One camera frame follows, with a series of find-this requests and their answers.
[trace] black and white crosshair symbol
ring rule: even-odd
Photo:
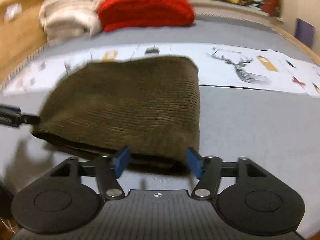
[[[156,194],[154,194],[154,196],[155,196],[156,198],[160,198],[160,197],[163,196],[163,194],[161,194],[160,192],[157,192]]]

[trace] brown corduroy cloth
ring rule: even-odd
[[[62,80],[32,134],[56,146],[133,153],[184,163],[199,148],[198,70],[185,57],[89,63]]]

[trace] purple object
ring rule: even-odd
[[[297,19],[296,33],[294,36],[309,48],[312,46],[314,33],[315,28],[311,24]]]

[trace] silver screw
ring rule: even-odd
[[[122,194],[122,191],[117,188],[112,188],[107,190],[107,195],[109,197],[119,197]]]
[[[195,191],[195,194],[198,197],[207,197],[210,195],[210,191],[205,188],[200,188]]]

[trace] red folded towel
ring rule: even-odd
[[[195,19],[186,0],[107,0],[98,15],[105,32],[123,27],[185,26]]]

